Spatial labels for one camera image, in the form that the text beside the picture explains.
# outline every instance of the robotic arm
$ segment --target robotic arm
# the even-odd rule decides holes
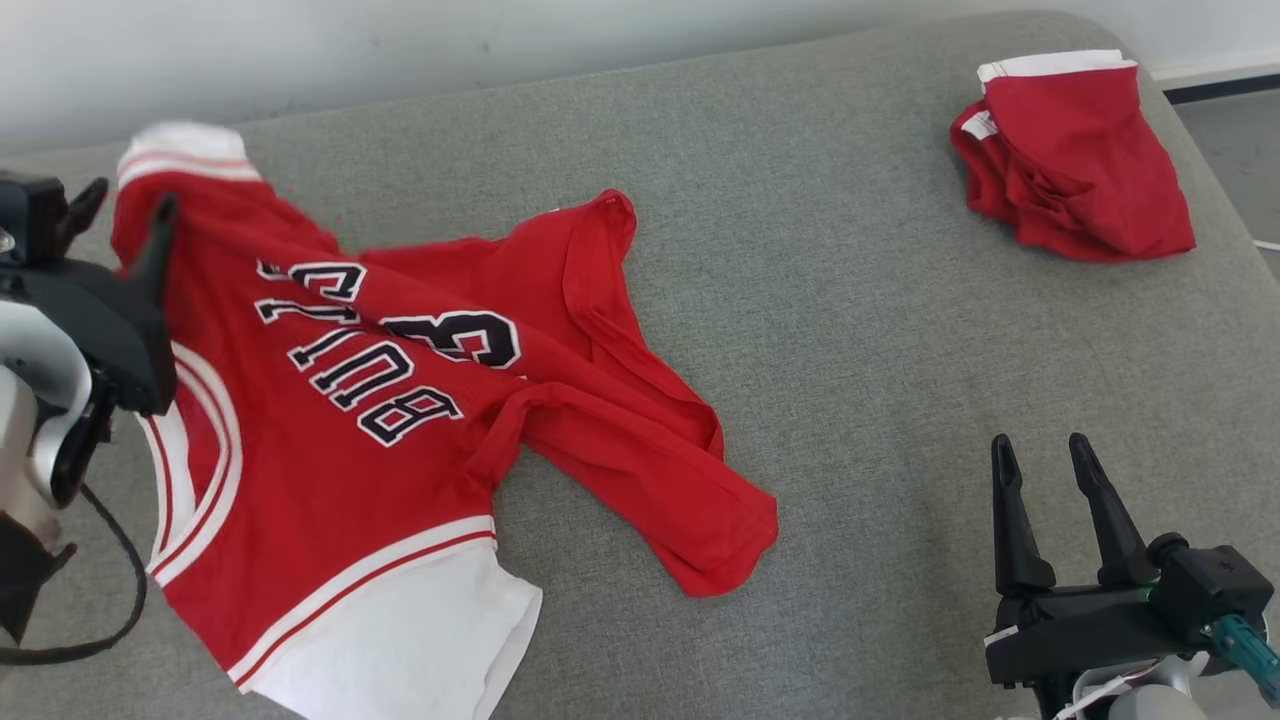
[[[1055,587],[1012,445],[997,436],[991,446],[1001,594],[986,641],[991,682],[1033,689],[1043,720],[1203,720],[1190,678],[1240,667],[1280,708],[1280,657],[1262,618],[1271,583],[1231,546],[1194,550],[1178,533],[1144,546],[1089,441],[1076,433],[1069,446],[1102,553],[1097,585]]]
[[[116,407],[150,415],[177,378],[160,313],[177,201],[159,205],[128,277],[65,258],[106,199],[105,179],[68,202],[54,178],[0,172],[0,628],[20,642],[41,585],[76,551],[58,547],[58,514],[83,493],[129,555],[137,600],[111,638],[67,648],[0,650],[0,664],[88,657],[137,623],[146,575],[133,544],[90,488],[84,469]]]

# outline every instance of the white robot part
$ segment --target white robot part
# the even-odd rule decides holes
[[[0,512],[13,518],[52,552],[58,542],[58,511],[37,489],[27,455],[36,430],[36,395],[0,365]]]
[[[1126,687],[1139,685],[1167,685],[1190,697],[1192,678],[1198,678],[1208,665],[1208,653],[1197,652],[1190,660],[1183,660],[1171,655],[1158,662],[1130,662],[1128,665],[1115,665],[1112,667],[1098,667],[1087,670],[1075,680],[1073,697],[1075,705],[1080,705],[1088,696],[1089,689],[1106,685],[1108,682],[1123,678]]]
[[[0,365],[20,378],[28,391],[61,414],[47,418],[28,439],[28,474],[49,505],[58,451],[84,413],[92,392],[88,363],[76,342],[44,313],[20,302],[0,301]]]
[[[1185,693],[1169,685],[1143,685],[1124,693],[1111,706],[1110,720],[1208,720]]]

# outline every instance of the red fabric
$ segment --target red fabric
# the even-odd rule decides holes
[[[111,242],[125,266],[165,192],[180,202],[165,318],[173,340],[220,377],[243,450],[225,521],[165,593],[224,669],[348,565],[415,533],[490,514],[521,441],[635,525],[689,594],[735,589],[774,542],[776,501],[724,465],[714,411],[640,336],[621,270],[636,222],[621,192],[539,215],[495,242],[351,258],[266,183],[163,172],[120,192]],[[355,297],[338,302],[325,295],[330,281],[271,278],[260,263],[284,272],[358,264],[364,275]],[[255,307],[265,299],[347,305],[360,323],[298,313],[265,323]],[[456,311],[513,322],[518,359],[485,366],[380,325]],[[291,351],[343,327],[360,332],[314,366],[300,370],[291,360]],[[480,357],[474,340],[465,350]],[[387,341],[412,361],[410,377],[348,409],[312,384]],[[389,447],[357,428],[367,407],[417,386],[448,393],[462,416],[426,421]],[[193,450],[192,473],[207,477],[211,423],[225,419],[207,418],[188,389],[178,407],[204,438],[193,436],[202,448]],[[196,482],[205,496],[207,483]]]
[[[988,110],[997,132],[961,127]],[[996,77],[956,118],[969,206],[1011,223],[1018,242],[1093,263],[1196,247],[1169,154],[1138,102],[1137,68]]]

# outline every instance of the sofa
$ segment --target sofa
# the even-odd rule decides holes
[[[1074,263],[965,206],[947,127],[979,96],[975,68],[1089,47],[1123,44],[1070,15],[1004,13],[237,128],[278,191],[349,249],[502,237],[622,190],[650,347],[718,410],[730,465],[778,500],[781,536],[754,575],[694,600],[632,528],[526,451],[497,497],[499,557],[545,600],[494,717],[1033,715],[1032,694],[992,685],[983,661],[997,433],[1060,583],[1091,583],[1098,564],[1073,432],[1147,541],[1230,543],[1280,578],[1280,291],[1149,77],[1143,111],[1197,250]],[[113,177],[123,149],[4,165],[78,188]],[[76,252],[113,264],[108,234],[100,220]],[[87,483],[150,547],[155,479],[131,419]],[[81,552],[26,646],[101,637],[128,614],[129,566],[83,502],[65,538]],[[152,591],[113,651],[0,675],[0,717],[293,717],[241,696]],[[1215,716],[1263,716],[1239,673],[1196,692]]]

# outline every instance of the red basketball jersey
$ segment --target red basketball jersey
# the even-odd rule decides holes
[[[732,591],[777,509],[723,462],[712,409],[646,348],[608,191],[500,241],[351,256],[224,128],[120,160],[128,266],[179,197],[164,311],[179,391],[143,423],[151,571],[243,692],[312,720],[486,717],[541,593],[494,555],[521,442],[626,518],[692,596]]]

